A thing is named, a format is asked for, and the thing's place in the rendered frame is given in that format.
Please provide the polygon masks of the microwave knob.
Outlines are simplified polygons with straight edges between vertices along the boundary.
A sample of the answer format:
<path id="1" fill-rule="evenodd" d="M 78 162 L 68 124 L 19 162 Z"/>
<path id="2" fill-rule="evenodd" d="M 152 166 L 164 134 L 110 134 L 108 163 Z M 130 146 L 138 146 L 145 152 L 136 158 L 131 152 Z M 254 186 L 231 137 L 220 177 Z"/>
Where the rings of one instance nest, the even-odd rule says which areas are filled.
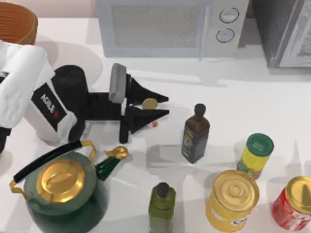
<path id="1" fill-rule="evenodd" d="M 235 33 L 232 29 L 225 28 L 225 29 L 218 30 L 215 37 L 216 37 L 216 40 L 220 43 L 228 43 L 231 40 L 233 40 L 233 38 L 235 37 Z"/>
<path id="2" fill-rule="evenodd" d="M 234 7 L 223 9 L 220 12 L 220 20 L 223 23 L 233 23 L 238 19 L 238 17 L 239 11 Z"/>

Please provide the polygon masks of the green and gold kettle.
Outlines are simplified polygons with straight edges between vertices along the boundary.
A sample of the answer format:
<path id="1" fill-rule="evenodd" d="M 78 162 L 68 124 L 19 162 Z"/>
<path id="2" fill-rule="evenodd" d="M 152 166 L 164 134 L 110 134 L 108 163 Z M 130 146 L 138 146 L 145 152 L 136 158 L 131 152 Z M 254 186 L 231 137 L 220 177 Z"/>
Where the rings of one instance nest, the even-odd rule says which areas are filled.
<path id="1" fill-rule="evenodd" d="M 42 233 L 87 233 L 103 218 L 107 197 L 102 185 L 121 160 L 124 146 L 105 151 L 95 164 L 90 140 L 64 144 L 38 157 L 13 176 L 9 187 L 21 194 Z"/>

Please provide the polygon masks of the orange woven basket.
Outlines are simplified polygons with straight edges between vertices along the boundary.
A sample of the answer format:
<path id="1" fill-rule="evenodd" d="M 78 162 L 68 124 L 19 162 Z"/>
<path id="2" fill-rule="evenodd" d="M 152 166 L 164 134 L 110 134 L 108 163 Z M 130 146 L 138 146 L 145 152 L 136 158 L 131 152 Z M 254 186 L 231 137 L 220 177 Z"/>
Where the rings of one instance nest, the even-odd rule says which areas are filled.
<path id="1" fill-rule="evenodd" d="M 20 45 L 34 45 L 37 16 L 28 8 L 0 1 L 0 40 Z"/>

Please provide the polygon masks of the dark brown bottle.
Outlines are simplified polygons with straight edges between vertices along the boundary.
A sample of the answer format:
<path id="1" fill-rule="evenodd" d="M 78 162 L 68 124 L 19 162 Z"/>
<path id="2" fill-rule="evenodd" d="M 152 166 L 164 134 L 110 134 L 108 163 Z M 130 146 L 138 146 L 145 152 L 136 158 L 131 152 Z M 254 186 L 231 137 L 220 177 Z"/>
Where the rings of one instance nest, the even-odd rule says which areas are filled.
<path id="1" fill-rule="evenodd" d="M 191 164 L 205 155 L 210 129 L 210 122 L 204 117 L 205 112 L 205 105 L 198 103 L 194 107 L 194 115 L 185 122 L 181 152 Z"/>

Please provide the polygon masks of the large yellow gold-topped can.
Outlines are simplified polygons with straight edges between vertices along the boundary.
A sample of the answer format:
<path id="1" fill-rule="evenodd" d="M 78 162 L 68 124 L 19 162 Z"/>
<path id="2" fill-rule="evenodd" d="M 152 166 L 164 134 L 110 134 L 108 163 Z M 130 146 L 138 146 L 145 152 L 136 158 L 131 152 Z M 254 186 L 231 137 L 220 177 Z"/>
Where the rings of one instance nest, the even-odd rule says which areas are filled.
<path id="1" fill-rule="evenodd" d="M 219 173 L 212 183 L 206 217 L 225 233 L 241 230 L 259 201 L 259 187 L 248 174 L 238 170 Z"/>

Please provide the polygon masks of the large red gold-topped can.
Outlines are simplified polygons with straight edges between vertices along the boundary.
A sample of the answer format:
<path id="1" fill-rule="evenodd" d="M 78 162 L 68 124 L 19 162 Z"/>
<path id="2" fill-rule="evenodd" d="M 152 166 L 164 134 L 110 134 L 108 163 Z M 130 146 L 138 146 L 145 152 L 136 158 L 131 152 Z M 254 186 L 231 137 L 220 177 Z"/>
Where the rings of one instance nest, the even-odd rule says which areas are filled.
<path id="1" fill-rule="evenodd" d="M 272 216 L 284 229 L 304 229 L 311 221 L 311 177 L 290 179 L 273 203 Z"/>

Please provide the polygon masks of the green bottle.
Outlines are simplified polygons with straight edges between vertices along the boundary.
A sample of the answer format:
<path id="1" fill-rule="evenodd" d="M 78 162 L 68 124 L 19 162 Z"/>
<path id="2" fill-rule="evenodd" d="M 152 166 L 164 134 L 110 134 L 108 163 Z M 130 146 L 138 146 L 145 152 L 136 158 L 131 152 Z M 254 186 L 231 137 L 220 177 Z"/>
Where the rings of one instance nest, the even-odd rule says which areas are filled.
<path id="1" fill-rule="evenodd" d="M 149 202 L 149 233 L 172 233 L 176 191 L 165 182 L 153 187 Z"/>

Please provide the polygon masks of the microwave door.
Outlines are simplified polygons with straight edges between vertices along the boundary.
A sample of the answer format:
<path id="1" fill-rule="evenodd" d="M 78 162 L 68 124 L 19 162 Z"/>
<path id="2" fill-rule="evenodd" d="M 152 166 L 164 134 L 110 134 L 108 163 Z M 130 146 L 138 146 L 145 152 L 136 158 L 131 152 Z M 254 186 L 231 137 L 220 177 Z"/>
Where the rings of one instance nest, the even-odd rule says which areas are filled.
<path id="1" fill-rule="evenodd" d="M 105 57 L 199 57 L 208 0 L 96 0 Z"/>

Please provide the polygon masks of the yellow can with green lid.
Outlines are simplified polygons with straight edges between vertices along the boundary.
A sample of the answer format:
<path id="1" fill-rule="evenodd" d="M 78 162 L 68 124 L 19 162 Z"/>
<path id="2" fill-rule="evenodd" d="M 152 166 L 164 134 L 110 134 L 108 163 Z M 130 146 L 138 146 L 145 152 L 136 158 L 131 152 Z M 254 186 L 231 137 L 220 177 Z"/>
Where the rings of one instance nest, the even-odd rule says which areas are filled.
<path id="1" fill-rule="evenodd" d="M 258 179 L 274 150 L 273 140 L 263 134 L 254 133 L 246 141 L 237 170 L 243 171 L 253 179 Z"/>

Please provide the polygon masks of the pale microwave oven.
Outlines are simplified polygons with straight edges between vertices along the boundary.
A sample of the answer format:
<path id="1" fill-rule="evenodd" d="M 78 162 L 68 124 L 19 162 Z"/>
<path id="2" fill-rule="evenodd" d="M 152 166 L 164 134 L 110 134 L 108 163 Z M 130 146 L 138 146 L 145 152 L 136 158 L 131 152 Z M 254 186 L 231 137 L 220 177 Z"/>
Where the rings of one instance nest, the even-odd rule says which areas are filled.
<path id="1" fill-rule="evenodd" d="M 208 49 L 207 57 L 219 58 L 231 57 L 238 48 L 240 36 L 245 20 L 249 0 L 208 0 L 210 4 Z M 223 23 L 220 20 L 220 12 L 223 9 L 234 7 L 239 11 L 238 19 L 233 23 Z M 228 43 L 220 43 L 216 40 L 218 30 L 230 28 L 235 37 Z"/>

